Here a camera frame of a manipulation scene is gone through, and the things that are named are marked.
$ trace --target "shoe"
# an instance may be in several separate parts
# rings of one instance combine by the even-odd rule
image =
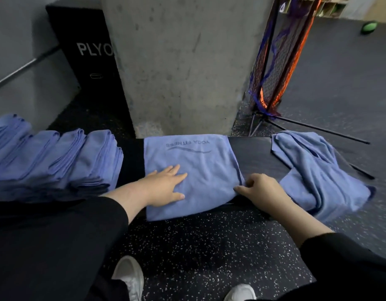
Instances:
[[[116,264],[114,280],[122,280],[126,283],[129,291],[130,301],[141,301],[143,294],[144,276],[143,271],[136,259],[124,256]]]
[[[224,301],[245,301],[253,299],[256,299],[253,288],[247,284],[239,284],[230,290]]]

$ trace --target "black sleeve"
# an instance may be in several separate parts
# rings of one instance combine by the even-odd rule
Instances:
[[[386,259],[344,234],[327,233],[307,239],[300,253],[317,282],[325,287],[360,295],[386,293]]]
[[[127,227],[106,197],[0,203],[0,300],[83,300]]]

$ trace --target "swoosh logo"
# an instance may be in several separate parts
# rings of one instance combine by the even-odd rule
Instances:
[[[193,152],[193,153],[210,153],[211,152],[211,150],[210,151],[196,151],[196,150],[192,150],[192,149],[184,148],[184,147],[172,147],[172,148],[169,148],[167,151],[174,150],[174,149],[179,149],[179,150]]]

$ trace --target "person's left hand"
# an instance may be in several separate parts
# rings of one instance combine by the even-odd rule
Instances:
[[[166,167],[161,172],[156,170],[133,183],[143,193],[147,205],[159,207],[185,198],[184,194],[173,192],[175,186],[187,176],[187,173],[176,175],[179,168],[180,165],[176,165]]]

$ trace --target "white lettering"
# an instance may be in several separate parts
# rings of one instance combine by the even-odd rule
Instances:
[[[89,49],[90,55],[96,56],[97,55],[96,53],[91,52],[90,45],[88,43],[86,43],[86,45],[87,45],[87,48]]]
[[[80,54],[83,56],[83,51],[87,50],[86,45],[84,43],[76,43],[77,47],[79,48]]]
[[[101,55],[101,43],[98,44],[98,47],[94,43],[93,43],[93,45],[98,50],[98,54]]]
[[[105,54],[112,56],[114,54],[114,51],[112,50],[112,46],[109,43],[104,44],[104,51]]]

